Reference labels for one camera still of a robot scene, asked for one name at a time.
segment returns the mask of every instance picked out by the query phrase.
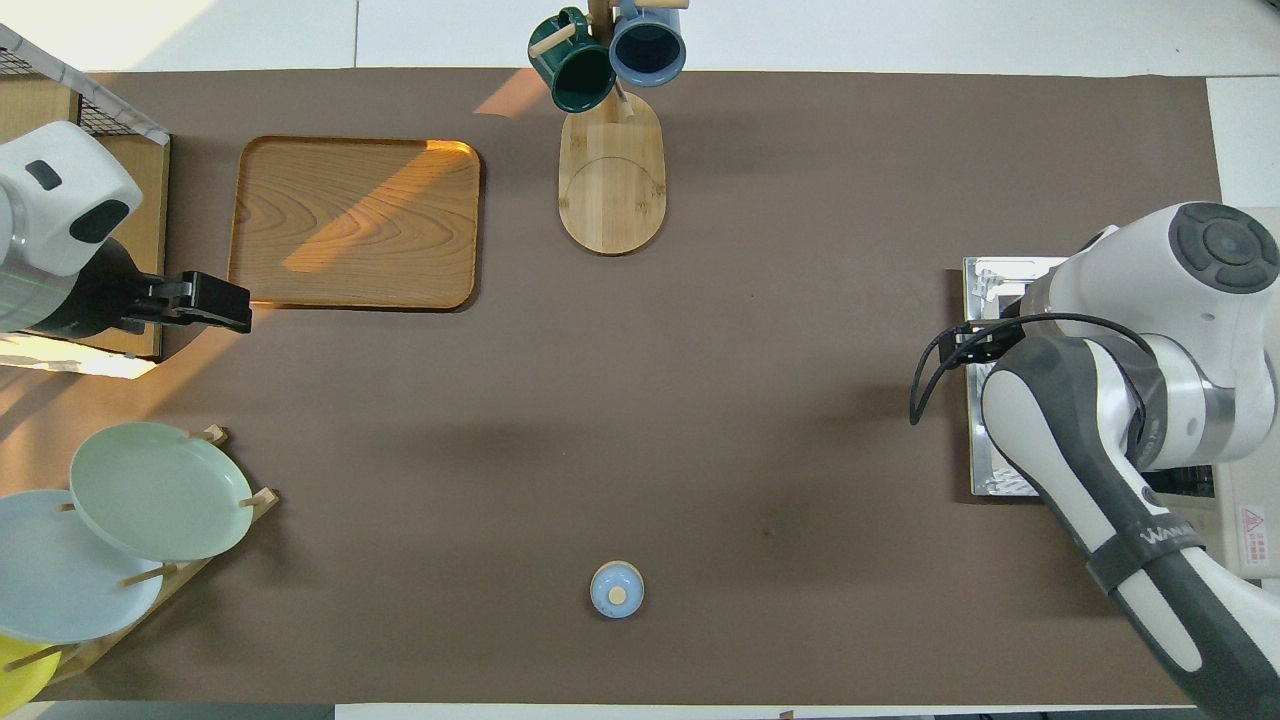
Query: wooden tray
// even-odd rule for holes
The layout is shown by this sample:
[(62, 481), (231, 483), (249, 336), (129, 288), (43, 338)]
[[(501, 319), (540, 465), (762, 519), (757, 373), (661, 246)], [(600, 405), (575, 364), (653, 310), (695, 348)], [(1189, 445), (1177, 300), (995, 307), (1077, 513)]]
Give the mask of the wooden tray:
[(255, 302), (448, 310), (475, 286), (480, 159), (463, 142), (259, 137), (230, 281)]

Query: mug handle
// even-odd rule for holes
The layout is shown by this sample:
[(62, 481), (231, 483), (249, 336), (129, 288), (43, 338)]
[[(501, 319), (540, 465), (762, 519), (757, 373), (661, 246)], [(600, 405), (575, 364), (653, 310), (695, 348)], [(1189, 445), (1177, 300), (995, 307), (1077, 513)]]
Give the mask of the mug handle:
[(559, 23), (561, 27), (568, 27), (572, 24), (576, 28), (573, 38), (577, 41), (591, 37), (591, 29), (586, 24), (586, 15), (584, 15), (582, 10), (579, 10), (577, 8), (562, 9), (559, 14)]

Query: white robotic arm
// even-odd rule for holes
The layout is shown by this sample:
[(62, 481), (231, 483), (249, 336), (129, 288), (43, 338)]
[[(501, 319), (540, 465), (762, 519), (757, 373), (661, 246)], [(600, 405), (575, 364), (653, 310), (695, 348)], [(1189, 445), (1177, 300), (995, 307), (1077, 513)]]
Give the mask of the white robotic arm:
[(1274, 238), (1239, 210), (1148, 215), (1037, 281), (1019, 311), (1101, 316), (1149, 354), (1096, 325), (1046, 322), (982, 393), (992, 442), (1103, 592), (1202, 710), (1233, 720), (1280, 717), (1280, 598), (1213, 562), (1139, 470), (1236, 459), (1266, 437), (1276, 389), (1262, 329), (1277, 274)]
[(143, 323), (248, 332), (248, 291), (198, 272), (138, 272), (110, 237), (142, 202), (128, 172), (55, 122), (0, 145), (0, 332), (82, 338)]

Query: plate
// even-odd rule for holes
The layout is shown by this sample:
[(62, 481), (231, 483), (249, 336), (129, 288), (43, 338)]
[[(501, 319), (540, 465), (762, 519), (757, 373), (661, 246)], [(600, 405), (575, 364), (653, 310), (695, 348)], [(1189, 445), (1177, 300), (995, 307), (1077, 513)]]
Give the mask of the plate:
[(31, 702), (31, 698), (40, 694), (40, 691), (45, 689), (49, 679), (58, 670), (58, 662), (61, 660), (63, 653), (55, 652), (49, 657), (41, 657), (31, 665), (23, 665), (8, 673), (3, 667), (14, 660), (20, 660), (46, 647), (49, 646), (32, 644), (0, 635), (0, 717), (27, 705)]
[(102, 542), (76, 512), (58, 511), (70, 501), (63, 489), (0, 497), (0, 634), (91, 641), (137, 621), (160, 593), (160, 578), (115, 587), (155, 562)]
[(115, 547), (159, 562), (225, 552), (253, 520), (248, 482), (230, 457), (157, 423), (95, 433), (72, 459), (72, 495), (84, 523)]

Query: metal plate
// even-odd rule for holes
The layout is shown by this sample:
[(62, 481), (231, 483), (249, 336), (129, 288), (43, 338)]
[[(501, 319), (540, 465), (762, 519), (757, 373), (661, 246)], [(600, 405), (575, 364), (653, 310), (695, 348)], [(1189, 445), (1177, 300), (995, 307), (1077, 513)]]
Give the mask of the metal plate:
[[(1027, 286), (1066, 258), (965, 258), (964, 316), (1000, 318), (1000, 311), (1023, 296)], [(1036, 497), (1037, 493), (987, 437), (982, 420), (982, 386), (995, 363), (965, 365), (969, 398), (969, 478), (973, 495)]]

